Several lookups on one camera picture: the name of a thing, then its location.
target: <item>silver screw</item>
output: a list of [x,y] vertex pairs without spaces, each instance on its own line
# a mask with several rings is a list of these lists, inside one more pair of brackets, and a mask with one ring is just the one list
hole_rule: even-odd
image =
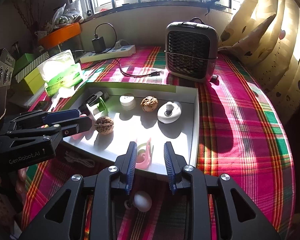
[[229,180],[230,179],[230,176],[228,174],[221,174],[221,179],[223,180]]
[[185,171],[193,171],[193,166],[191,166],[191,165],[186,165],[183,168]]
[[72,179],[73,181],[78,181],[78,180],[81,179],[81,176],[80,176],[79,174],[74,174],[74,175],[71,177],[71,179]]
[[115,172],[115,171],[117,171],[118,170],[118,167],[117,166],[114,166],[114,165],[112,165],[112,166],[110,166],[109,168],[108,168],[108,171],[110,171],[110,172]]

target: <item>bottle cap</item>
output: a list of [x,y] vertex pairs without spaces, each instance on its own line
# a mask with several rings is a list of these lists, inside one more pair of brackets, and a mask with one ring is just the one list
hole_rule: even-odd
[[136,106],[136,101],[132,94],[124,94],[120,96],[120,103],[124,110],[132,110]]

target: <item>yellow curtain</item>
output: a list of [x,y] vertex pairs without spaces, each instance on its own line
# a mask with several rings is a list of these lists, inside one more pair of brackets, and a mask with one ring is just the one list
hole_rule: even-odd
[[259,82],[285,124],[300,104],[300,9],[294,0],[244,0],[219,39]]

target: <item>space heater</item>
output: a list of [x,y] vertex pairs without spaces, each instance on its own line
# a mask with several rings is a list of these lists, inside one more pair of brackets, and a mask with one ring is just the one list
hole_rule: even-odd
[[190,22],[173,22],[167,26],[166,65],[177,77],[195,82],[210,81],[217,60],[218,34],[214,28],[193,18]]

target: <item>human hand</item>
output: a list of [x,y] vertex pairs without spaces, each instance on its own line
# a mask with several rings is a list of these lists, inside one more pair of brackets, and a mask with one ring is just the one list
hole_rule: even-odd
[[21,170],[18,170],[18,179],[16,182],[16,192],[21,194],[25,191],[25,181],[26,181],[26,172],[27,168],[23,168]]

